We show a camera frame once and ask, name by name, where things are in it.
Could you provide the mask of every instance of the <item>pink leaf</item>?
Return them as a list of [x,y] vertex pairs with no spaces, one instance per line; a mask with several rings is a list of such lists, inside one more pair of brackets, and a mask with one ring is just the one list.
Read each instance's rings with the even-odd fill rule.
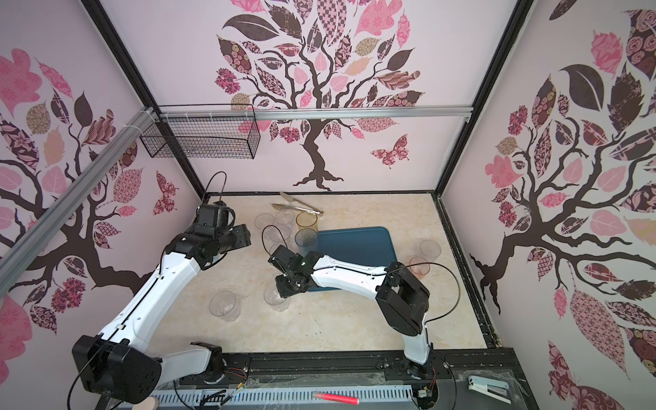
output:
[[540,199],[540,202],[547,208],[554,208],[563,203],[565,198],[567,198],[567,195],[563,194],[562,192],[554,192],[553,194],[549,194]]
[[330,86],[333,88],[333,90],[340,92],[346,87],[347,82],[348,77],[345,75],[338,75],[337,77],[334,77],[332,80],[330,80]]
[[13,169],[0,167],[0,188],[11,191],[23,183],[23,178]]
[[135,207],[131,207],[131,206],[128,205],[128,206],[125,206],[125,207],[118,208],[118,210],[116,212],[118,212],[119,215],[121,215],[121,216],[130,216],[135,211],[136,211]]
[[624,173],[626,172],[626,167],[617,167],[609,169],[599,176],[597,179],[597,185],[604,192],[615,191],[619,184],[624,180]]
[[305,82],[308,80],[308,75],[306,74],[305,71],[303,71],[302,68],[296,66],[294,69],[294,82],[296,84],[305,84]]
[[554,295],[554,306],[558,315],[562,318],[565,316],[565,311],[567,310],[567,295],[565,295],[565,288],[560,287]]
[[323,56],[323,53],[320,52],[317,55],[317,58],[314,60],[314,69],[317,70],[317,72],[322,72],[327,68],[328,68],[328,61],[326,61],[326,57]]
[[66,191],[66,177],[61,168],[55,166],[45,172],[41,185],[47,192],[63,194]]
[[611,211],[600,209],[592,214],[590,229],[599,236],[613,236],[626,232],[626,226]]
[[583,163],[581,158],[572,161],[563,171],[563,179],[571,184],[576,184],[583,176]]

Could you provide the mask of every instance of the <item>patterned leaf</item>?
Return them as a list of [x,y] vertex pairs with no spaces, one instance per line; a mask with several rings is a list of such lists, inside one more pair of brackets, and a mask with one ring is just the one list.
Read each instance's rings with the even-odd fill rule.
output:
[[648,153],[656,141],[656,127],[640,131],[622,141],[610,156],[620,161],[633,161]]
[[547,77],[542,87],[540,87],[535,101],[533,102],[533,109],[531,110],[531,120],[535,125],[535,129],[542,127],[546,119],[551,115],[556,102],[556,88],[551,83],[551,75]]
[[569,96],[574,104],[599,111],[604,103],[604,81],[590,66],[574,64],[561,71],[569,74]]
[[335,51],[335,69],[339,70],[341,67],[344,67],[351,57],[351,39],[347,35],[342,38],[342,41],[339,42],[339,47]]
[[73,275],[87,277],[84,270],[84,262],[80,258],[77,258],[76,256],[70,256],[64,259],[64,266]]
[[619,326],[603,304],[594,297],[575,289],[574,296],[569,303],[569,310],[583,336],[626,372],[624,342]]
[[408,72],[392,72],[376,77],[376,79],[390,90],[406,89],[410,81],[419,78],[420,74],[421,72],[419,71],[415,71],[412,74],[408,74]]
[[377,133],[394,124],[398,124],[391,118],[358,118],[356,121],[360,128],[368,133]]
[[374,37],[368,37],[366,39],[360,40],[358,45],[356,45],[356,54],[361,57],[369,55],[369,53],[373,51],[379,41],[380,39]]
[[622,282],[617,279],[613,273],[600,263],[591,263],[583,268],[583,271],[594,279],[599,279],[604,282]]
[[63,122],[66,125],[70,125],[71,119],[68,116],[68,109],[62,101],[61,97],[55,90],[52,90],[54,95],[52,96],[52,101],[50,101],[50,109],[55,117],[59,118],[59,121]]
[[510,188],[503,188],[501,191],[499,191],[497,196],[495,196],[494,199],[492,199],[492,202],[496,202],[496,203],[503,202],[509,193],[510,193]]
[[50,329],[57,334],[57,317],[54,312],[42,306],[34,306],[30,308],[30,318],[39,327]]
[[574,142],[572,132],[560,121],[556,121],[556,142],[560,145],[571,145]]
[[630,280],[613,289],[630,300],[642,300],[651,297],[656,292],[656,283],[650,281]]
[[562,319],[565,316],[565,311],[567,311],[567,295],[565,295],[565,288],[559,287],[554,295],[554,306],[558,312],[559,319]]
[[634,212],[651,213],[656,210],[656,183],[643,185],[633,191],[620,205]]
[[36,171],[39,164],[39,150],[25,131],[16,128],[0,115],[0,133],[5,137],[9,149],[18,160]]
[[544,174],[550,162],[551,136],[549,135],[549,127],[547,127],[535,145],[535,171],[538,178]]
[[583,140],[592,146],[604,145],[608,142],[606,133],[597,124],[583,120]]
[[656,326],[656,319],[637,304],[631,302],[606,302],[606,306],[620,319],[640,326]]
[[45,101],[28,110],[25,122],[32,134],[45,134],[50,129],[50,113],[45,107]]
[[387,57],[387,54],[390,54],[390,50],[392,50],[392,44],[394,44],[394,37],[396,35],[393,35],[391,39],[383,41],[379,46],[378,46],[378,61],[383,61],[385,57]]
[[275,78],[273,75],[269,74],[266,71],[261,70],[259,67],[256,67],[257,74],[260,76],[260,80],[264,87],[271,91],[274,94],[280,95],[282,97],[286,96],[285,89],[280,81]]
[[271,40],[278,36],[278,32],[265,19],[253,14],[240,14],[229,19],[223,28],[234,27],[240,33],[253,41]]

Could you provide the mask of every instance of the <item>tree wall decal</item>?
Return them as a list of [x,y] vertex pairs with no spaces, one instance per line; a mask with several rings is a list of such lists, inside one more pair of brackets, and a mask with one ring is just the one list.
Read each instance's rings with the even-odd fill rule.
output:
[[[404,46],[411,31],[405,13],[394,20],[394,15],[401,10],[401,0],[392,0],[389,5],[386,0],[348,2],[354,4],[353,17],[359,13],[353,36],[362,31],[373,35],[360,40],[355,47],[351,44],[350,32],[344,34],[351,19],[346,0],[317,0],[317,18],[314,20],[308,18],[314,7],[312,0],[289,2],[292,4],[278,2],[275,5],[265,2],[268,10],[260,2],[233,0],[233,4],[246,12],[266,12],[273,21],[272,24],[255,14],[240,14],[228,19],[224,29],[234,28],[249,40],[232,41],[225,39],[223,33],[218,36],[221,53],[232,71],[219,69],[215,83],[226,93],[234,94],[233,109],[240,109],[236,104],[244,103],[252,103],[258,109],[296,109],[311,105],[315,108],[415,105],[423,93],[405,89],[420,72],[401,71],[413,50],[392,52],[392,49]],[[383,33],[395,24],[394,33]],[[262,50],[261,43],[271,39],[277,39],[281,44]],[[246,86],[254,93],[239,92]],[[379,95],[379,86],[401,91]],[[376,133],[396,124],[390,118],[363,118],[356,123],[357,126],[351,121],[329,118],[259,121],[258,126],[261,131],[268,129],[272,140],[280,137],[288,144],[302,140],[314,168],[294,186],[314,181],[318,188],[330,191],[324,182],[343,178],[326,169],[318,138],[321,135],[326,139],[330,136],[342,138],[346,131],[356,138],[365,138],[363,131]],[[395,150],[376,150],[371,154],[376,157],[383,155],[382,163],[391,166],[406,158],[407,150],[404,148],[401,155]]]

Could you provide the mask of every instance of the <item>clear plastic cup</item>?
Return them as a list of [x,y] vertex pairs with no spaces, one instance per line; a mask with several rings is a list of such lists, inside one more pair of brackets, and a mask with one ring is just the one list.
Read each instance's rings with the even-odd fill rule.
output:
[[224,321],[235,321],[241,313],[241,308],[233,292],[223,291],[214,295],[209,303],[209,311]]
[[426,274],[430,271],[430,265],[427,264],[428,262],[425,258],[422,258],[421,256],[415,256],[410,260],[408,265],[416,264],[416,263],[424,263],[423,265],[417,265],[417,266],[410,266],[410,272],[412,272],[417,279],[422,280],[424,277],[426,277]]
[[422,241],[422,243],[419,245],[419,251],[421,252],[421,256],[423,256],[427,262],[435,262],[438,256],[440,256],[442,253],[442,247],[439,243],[431,239],[427,239]]
[[283,312],[289,307],[289,298],[283,298],[275,283],[269,284],[264,290],[264,301],[277,312]]

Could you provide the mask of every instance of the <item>butterfly decal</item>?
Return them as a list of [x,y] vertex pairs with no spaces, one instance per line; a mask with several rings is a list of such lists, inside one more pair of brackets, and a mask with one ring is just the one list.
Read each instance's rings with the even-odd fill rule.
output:
[[175,210],[175,202],[172,197],[179,188],[175,188],[173,182],[167,182],[166,178],[157,171],[157,185],[159,190],[162,191],[162,196],[159,197],[153,208],[153,215],[161,214],[164,211],[171,212]]
[[394,144],[394,148],[392,149],[392,151],[374,150],[371,152],[371,155],[375,156],[378,159],[382,159],[382,163],[384,165],[387,165],[390,169],[392,169],[392,164],[394,164],[397,159],[398,160],[408,159],[408,150],[405,149],[406,145],[408,145],[407,136],[408,134],[403,135],[401,138],[399,138]]

